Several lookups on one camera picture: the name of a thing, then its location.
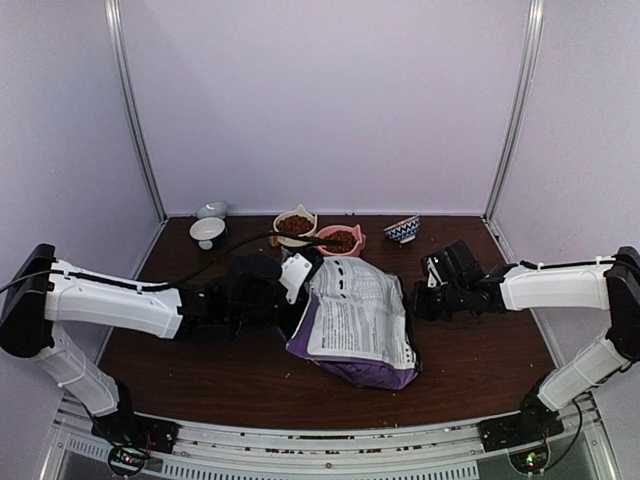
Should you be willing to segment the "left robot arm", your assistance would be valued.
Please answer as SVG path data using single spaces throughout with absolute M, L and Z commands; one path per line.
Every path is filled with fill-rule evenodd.
M 245 255 L 202 287 L 144 283 L 77 268 L 56 259 L 53 246 L 41 244 L 1 289 L 1 348 L 42 362 L 59 387 L 91 415 L 105 417 L 111 434 L 133 444 L 143 436 L 144 424 L 132 413 L 125 387 L 87 358 L 63 323 L 117 327 L 196 344 L 231 341 L 286 316 L 311 270 L 310 261 L 299 254 L 284 263 Z

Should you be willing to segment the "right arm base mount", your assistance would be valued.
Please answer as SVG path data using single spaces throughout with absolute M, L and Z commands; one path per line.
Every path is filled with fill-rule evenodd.
M 529 390 L 518 412 L 483 420 L 478 424 L 486 452 L 540 442 L 564 432 L 558 412 L 550 410 L 538 398 L 541 384 L 542 380 L 539 380 Z

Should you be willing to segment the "purple pet food bag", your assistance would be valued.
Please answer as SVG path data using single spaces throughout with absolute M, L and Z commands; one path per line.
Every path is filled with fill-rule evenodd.
M 400 391 L 421 373 L 401 279 L 358 257 L 327 257 L 308 282 L 286 351 L 360 388 Z

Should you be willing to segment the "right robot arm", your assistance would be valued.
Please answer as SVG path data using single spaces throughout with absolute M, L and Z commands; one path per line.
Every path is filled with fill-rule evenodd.
M 457 312 L 480 316 L 536 308 L 605 311 L 610 325 L 567 365 L 551 372 L 513 419 L 519 440 L 535 440 L 557 412 L 584 392 L 639 360 L 639 253 L 623 246 L 612 256 L 544 264 L 522 261 L 481 268 L 468 245 L 457 241 L 422 261 L 424 278 L 412 293 L 413 316 L 449 321 Z

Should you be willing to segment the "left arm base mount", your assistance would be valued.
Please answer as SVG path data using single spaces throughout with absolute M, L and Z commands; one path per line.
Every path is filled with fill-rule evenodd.
M 91 415 L 92 434 L 112 445 L 170 454 L 178 437 L 179 425 L 173 421 L 136 414 L 128 387 L 119 380 L 115 384 L 119 395 L 117 409 L 104 416 Z

